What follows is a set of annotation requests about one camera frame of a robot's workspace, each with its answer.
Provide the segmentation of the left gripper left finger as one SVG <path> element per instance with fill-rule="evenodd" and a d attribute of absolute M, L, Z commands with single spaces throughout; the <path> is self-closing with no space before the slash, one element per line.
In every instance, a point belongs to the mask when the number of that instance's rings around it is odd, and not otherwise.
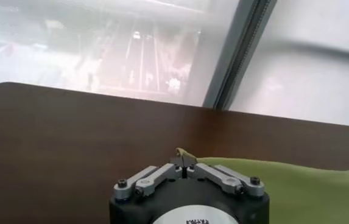
<path fill-rule="evenodd" d="M 131 177 L 118 180 L 113 186 L 113 200 L 142 201 L 153 195 L 162 183 L 183 178 L 185 169 L 182 156 L 173 157 L 162 166 L 147 166 Z"/>

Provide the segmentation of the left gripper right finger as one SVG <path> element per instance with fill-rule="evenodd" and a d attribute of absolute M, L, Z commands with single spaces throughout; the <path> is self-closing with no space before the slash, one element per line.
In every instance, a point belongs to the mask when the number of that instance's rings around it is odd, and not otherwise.
<path fill-rule="evenodd" d="M 190 163 L 186 166 L 186 172 L 188 178 L 208 180 L 227 194 L 245 193 L 251 197 L 265 194 L 265 185 L 260 177 L 248 177 L 220 164 Z"/>

